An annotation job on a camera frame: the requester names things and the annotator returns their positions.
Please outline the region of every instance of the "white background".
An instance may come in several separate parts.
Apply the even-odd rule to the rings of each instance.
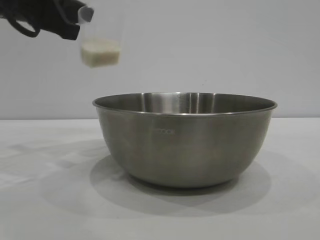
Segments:
[[[121,64],[88,69],[77,42],[0,20],[0,119],[96,118],[93,99],[216,92],[320,117],[319,0],[132,0]]]

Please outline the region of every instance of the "bowl rim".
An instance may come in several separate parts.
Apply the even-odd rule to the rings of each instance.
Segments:
[[[219,112],[219,113],[161,113],[161,112],[147,112],[147,111],[133,111],[133,110],[124,110],[119,108],[107,107],[97,104],[97,101],[115,97],[115,96],[129,96],[129,95],[142,95],[142,94],[211,94],[211,95],[226,95],[226,96],[239,96],[239,97],[250,97],[254,99],[260,99],[267,102],[270,102],[272,106],[267,108],[261,108],[257,110],[251,111],[236,111],[236,112]],[[278,104],[270,99],[257,97],[252,95],[242,95],[242,94],[231,94],[231,93],[212,93],[212,92],[137,92],[137,93],[124,93],[124,94],[114,94],[109,96],[103,96],[96,98],[92,104],[98,109],[104,109],[113,112],[121,112],[121,113],[128,113],[128,114],[136,114],[136,115],[146,115],[146,116],[164,116],[164,117],[212,117],[212,116],[233,116],[233,115],[247,115],[247,114],[254,114],[254,113],[261,113],[274,110],[278,107]]]

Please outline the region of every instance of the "metal mixing bowl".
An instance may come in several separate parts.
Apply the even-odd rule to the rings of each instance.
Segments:
[[[149,183],[197,188],[239,176],[265,139],[274,101],[218,93],[137,93],[96,99],[110,153]]]

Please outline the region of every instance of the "measuring cup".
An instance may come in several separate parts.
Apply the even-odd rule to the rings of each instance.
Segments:
[[[78,11],[82,62],[90,67],[119,63],[128,0],[91,0]]]

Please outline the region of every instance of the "white tabletop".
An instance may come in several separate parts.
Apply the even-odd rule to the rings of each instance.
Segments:
[[[238,180],[172,191],[128,178],[97,120],[0,121],[1,240],[317,240],[320,118],[273,119]]]

